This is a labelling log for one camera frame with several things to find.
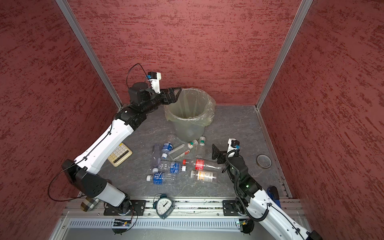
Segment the yellow label white cap bottle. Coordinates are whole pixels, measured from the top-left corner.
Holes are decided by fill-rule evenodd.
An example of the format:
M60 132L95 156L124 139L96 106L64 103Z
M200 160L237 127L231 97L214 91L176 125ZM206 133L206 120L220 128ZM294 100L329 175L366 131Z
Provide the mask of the yellow label white cap bottle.
M217 174L214 172L209 172L209 171L202 171L202 170L194 170L191 171L190 177L192 179L195 179L197 181L203 181L203 182L208 182L212 183L217 180Z

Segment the green cap slim bottle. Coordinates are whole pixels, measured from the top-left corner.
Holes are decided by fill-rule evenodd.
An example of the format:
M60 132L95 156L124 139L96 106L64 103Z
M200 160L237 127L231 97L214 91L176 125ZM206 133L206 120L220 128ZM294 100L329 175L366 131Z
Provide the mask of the green cap slim bottle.
M186 144L181 144L180 146L171 150L168 157L171 161L176 161L181 157L187 155L197 144L197 140L193 140L192 142Z

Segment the blue label bottle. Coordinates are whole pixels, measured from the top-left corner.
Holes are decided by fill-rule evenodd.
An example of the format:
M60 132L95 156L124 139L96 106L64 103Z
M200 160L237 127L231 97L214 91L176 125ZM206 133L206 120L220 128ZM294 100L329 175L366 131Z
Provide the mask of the blue label bottle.
M152 170L153 173L179 174L186 171L186 166L179 162L161 161Z
M153 175L147 175L146 181L151 182L154 185L169 185L175 182L176 175L167 173L154 173Z
M172 150L173 150L172 143L171 142L165 142L163 147L162 147L161 159L165 160Z

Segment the clear crushed plastic bottle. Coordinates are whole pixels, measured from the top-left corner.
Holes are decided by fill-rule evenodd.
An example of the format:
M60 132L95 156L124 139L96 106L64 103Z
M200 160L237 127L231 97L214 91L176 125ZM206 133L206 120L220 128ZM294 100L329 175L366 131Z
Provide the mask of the clear crushed plastic bottle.
M159 171L159 165L161 164L161 161L162 161L162 148L163 146L160 144L155 144L153 146L152 161L151 161L152 173L157 173Z

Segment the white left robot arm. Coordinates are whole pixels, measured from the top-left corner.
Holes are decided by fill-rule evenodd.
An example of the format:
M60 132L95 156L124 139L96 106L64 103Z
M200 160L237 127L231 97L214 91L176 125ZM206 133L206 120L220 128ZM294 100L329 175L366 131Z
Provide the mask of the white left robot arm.
M131 213L130 197L98 176L98 172L108 156L146 120L149 113L161 105L176 103L181 90L178 87L156 92L145 82L133 84L129 88L130 104L114 116L107 130L75 160L63 162L62 168L69 182L87 197L107 203L119 215Z

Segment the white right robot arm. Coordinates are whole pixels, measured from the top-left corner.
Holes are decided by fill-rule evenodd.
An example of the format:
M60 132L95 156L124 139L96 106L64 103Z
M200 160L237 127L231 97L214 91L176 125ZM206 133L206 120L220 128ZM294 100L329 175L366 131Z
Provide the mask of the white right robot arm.
M258 222L276 240L321 240L315 230L309 232L295 222L271 198L261 185L249 174L240 148L228 145L227 151L220 151L212 145L212 159L224 160L225 168L234 184L235 194L240 205L239 213L249 220Z

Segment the clear green bin liner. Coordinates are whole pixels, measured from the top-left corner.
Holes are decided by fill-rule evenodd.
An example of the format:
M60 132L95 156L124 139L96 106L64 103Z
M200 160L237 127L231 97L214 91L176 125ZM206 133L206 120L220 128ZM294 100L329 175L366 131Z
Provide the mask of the clear green bin liner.
M209 126L215 116L216 101L196 88L183 89L176 103L164 106L166 120L187 125Z

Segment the red label bottle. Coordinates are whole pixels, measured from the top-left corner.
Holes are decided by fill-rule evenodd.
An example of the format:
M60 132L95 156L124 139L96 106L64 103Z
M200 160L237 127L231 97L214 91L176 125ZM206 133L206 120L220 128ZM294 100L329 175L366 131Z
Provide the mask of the red label bottle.
M223 169L221 165L204 159L183 160L182 164L193 170L201 171L221 171Z

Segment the tape roll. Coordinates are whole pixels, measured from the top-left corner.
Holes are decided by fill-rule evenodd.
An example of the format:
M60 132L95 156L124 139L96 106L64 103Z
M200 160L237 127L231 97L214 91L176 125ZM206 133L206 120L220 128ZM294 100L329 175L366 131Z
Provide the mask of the tape roll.
M262 169L268 169L272 166L272 160L270 157L264 154L260 154L256 158L257 165Z

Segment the blue tool right edge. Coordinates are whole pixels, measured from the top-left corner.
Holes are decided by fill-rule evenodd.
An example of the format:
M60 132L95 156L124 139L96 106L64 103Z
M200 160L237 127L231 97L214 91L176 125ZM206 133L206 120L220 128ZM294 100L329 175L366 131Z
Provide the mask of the blue tool right edge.
M273 202L281 208L280 196L277 187L271 186L267 188L268 196L273 200Z

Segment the green heart alarm clock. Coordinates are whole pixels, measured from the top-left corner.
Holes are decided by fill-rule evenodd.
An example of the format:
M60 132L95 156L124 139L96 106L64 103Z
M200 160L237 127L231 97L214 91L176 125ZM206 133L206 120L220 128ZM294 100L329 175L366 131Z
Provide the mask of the green heart alarm clock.
M166 219L174 210L174 202L165 194L160 194L157 200L154 200L153 209L161 219Z

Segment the aluminium left corner post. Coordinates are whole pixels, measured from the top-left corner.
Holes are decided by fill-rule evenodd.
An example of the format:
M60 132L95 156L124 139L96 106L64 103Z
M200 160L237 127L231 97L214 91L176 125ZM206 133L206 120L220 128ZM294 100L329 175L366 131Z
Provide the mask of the aluminium left corner post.
M95 68L96 72L98 73L99 77L101 78L104 86L106 87L108 93L110 94L110 96L113 99L114 103L116 104L117 108L119 110L121 110L123 108L123 103L122 103L118 93L116 92L115 88L113 87L112 82L110 81L107 73L105 72L105 70L104 70L100 60L98 59L95 51L93 50L90 42L88 41L84 31L82 30L78 20L76 19L68 1L55 0L55 2L58 4L61 12L63 13L64 17L66 18L67 22L69 23L72 31L76 35L78 41L80 42L81 46L83 47L85 53L87 54L93 67Z

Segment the aluminium corner post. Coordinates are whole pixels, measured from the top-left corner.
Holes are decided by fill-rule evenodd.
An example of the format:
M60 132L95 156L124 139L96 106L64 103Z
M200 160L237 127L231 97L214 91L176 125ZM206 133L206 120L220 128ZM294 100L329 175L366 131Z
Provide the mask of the aluminium corner post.
M279 51L279 54L277 56L277 59L275 61L275 64L271 70L271 73L266 81L266 84L263 88L263 91L257 101L256 104L256 110L260 111L262 108L262 105L264 101L266 100L266 97L280 71L281 66L283 65L283 62L300 30L300 27L313 3L313 0L302 0L301 4L299 5L298 11L294 17L294 20L290 26L290 29L286 35L286 38L283 42L283 45Z
M113 99L114 103L116 104L117 108L119 110L121 110L123 108L123 103L122 103L118 93L116 92L115 88L113 87L112 82L110 81L107 73L105 72L105 70L104 70L100 60L98 59L95 51L93 50L90 42L88 41L84 31L82 30L78 20L76 19L68 1L55 0L55 2L58 4L61 12L63 13L64 17L66 18L67 22L69 23L72 31L76 35L78 41L80 42L81 46L83 47L85 53L87 54L93 67L95 68L96 72L98 73L99 77L101 78L104 86L106 87L108 93L110 94L110 96Z

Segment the aluminium front rail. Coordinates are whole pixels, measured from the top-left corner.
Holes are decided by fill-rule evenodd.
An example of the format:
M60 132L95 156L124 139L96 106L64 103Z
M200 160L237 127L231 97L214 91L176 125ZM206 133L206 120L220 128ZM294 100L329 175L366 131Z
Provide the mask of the aluminium front rail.
M238 219L244 219L235 209L234 198L173 198L173 211L165 220L161 220L153 208L154 200L150 198L139 198L131 201L134 210L139 214L138 227L187 227L215 229L234 228ZM74 219L79 224L80 219L86 219L85 226L105 227L106 219L131 219L131 215L119 215L112 208L105 206L100 201L89 212L81 210L81 202L70 201L63 213L62 218Z

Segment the aluminium right corner post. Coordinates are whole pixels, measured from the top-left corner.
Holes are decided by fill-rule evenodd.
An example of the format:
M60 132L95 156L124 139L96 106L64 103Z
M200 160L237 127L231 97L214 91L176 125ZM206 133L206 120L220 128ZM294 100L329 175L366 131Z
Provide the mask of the aluminium right corner post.
M280 71L281 66L283 65L283 62L300 30L300 27L313 3L313 0L302 0L301 4L299 5L298 11L294 17L294 20L290 26L290 29L286 35L286 38L283 42L283 45L279 51L279 54L277 56L277 59L275 61L275 64L271 70L271 73L266 81L266 84L263 88L263 91L257 101L256 104L256 110L260 111L262 108L262 105L264 101L266 100L266 97Z

